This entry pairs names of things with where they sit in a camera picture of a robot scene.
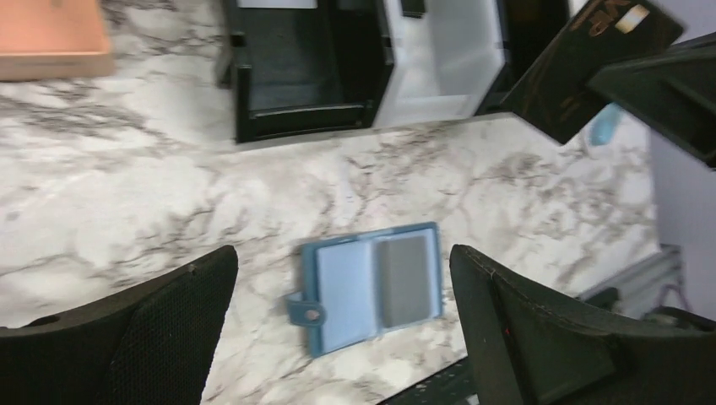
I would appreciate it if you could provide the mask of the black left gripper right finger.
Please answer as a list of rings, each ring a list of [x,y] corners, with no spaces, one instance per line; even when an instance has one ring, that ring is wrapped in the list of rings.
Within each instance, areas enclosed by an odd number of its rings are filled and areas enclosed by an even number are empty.
[[[621,316],[466,245],[449,267],[480,403],[714,403],[714,321],[670,306]]]

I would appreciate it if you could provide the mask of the blue card holder wallet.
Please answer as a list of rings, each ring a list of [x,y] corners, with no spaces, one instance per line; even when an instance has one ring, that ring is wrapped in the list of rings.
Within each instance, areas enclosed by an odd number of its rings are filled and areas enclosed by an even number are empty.
[[[410,236],[426,238],[431,316],[403,327],[382,326],[377,245]],[[300,247],[301,290],[285,296],[290,323],[306,330],[312,358],[347,348],[443,314],[442,256],[435,222],[409,224],[307,242]]]

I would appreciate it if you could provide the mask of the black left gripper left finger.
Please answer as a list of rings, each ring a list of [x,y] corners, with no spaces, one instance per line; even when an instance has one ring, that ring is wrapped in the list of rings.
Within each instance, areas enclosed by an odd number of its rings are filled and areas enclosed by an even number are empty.
[[[158,278],[1,331],[4,404],[198,404],[236,284],[222,246]]]

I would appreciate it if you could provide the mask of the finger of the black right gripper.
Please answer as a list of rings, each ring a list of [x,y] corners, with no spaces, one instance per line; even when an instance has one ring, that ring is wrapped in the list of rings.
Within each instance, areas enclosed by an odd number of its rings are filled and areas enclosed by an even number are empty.
[[[588,87],[715,169],[715,34],[602,67]]]

